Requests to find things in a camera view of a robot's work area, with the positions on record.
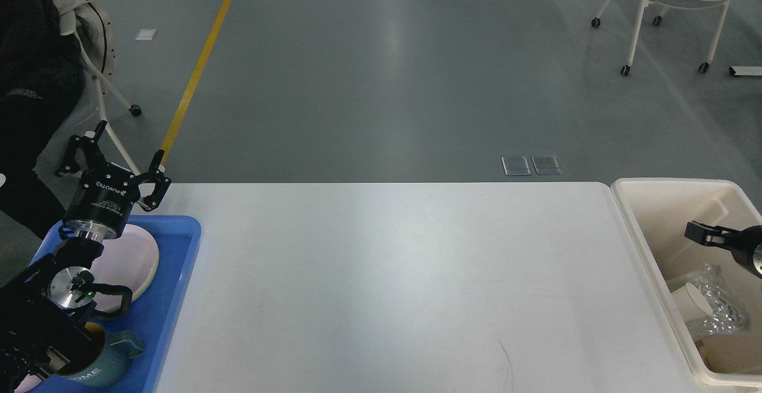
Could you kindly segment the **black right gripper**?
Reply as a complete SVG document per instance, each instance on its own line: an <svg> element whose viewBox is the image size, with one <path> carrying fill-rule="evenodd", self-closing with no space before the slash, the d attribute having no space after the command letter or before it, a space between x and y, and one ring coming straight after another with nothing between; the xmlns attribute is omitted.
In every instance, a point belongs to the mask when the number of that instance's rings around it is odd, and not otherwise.
<svg viewBox="0 0 762 393"><path fill-rule="evenodd" d="M684 236L705 247L730 250L735 263L761 279L761 225L739 231L691 220L686 223Z"/></svg>

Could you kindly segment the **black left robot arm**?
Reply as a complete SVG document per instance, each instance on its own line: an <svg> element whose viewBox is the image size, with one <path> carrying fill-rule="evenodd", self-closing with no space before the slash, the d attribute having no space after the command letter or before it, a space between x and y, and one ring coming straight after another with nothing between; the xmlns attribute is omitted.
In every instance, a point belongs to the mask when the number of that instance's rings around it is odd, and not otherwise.
<svg viewBox="0 0 762 393"><path fill-rule="evenodd" d="M158 208L171 179L163 149L143 173L107 161L98 141L108 128L100 121L93 132L69 139L59 174L78 173L79 187L63 216L61 243L2 287L3 392L83 357L95 343L86 322L121 318L130 309L131 288L97 283L90 269L104 241L122 236L133 206Z"/></svg>

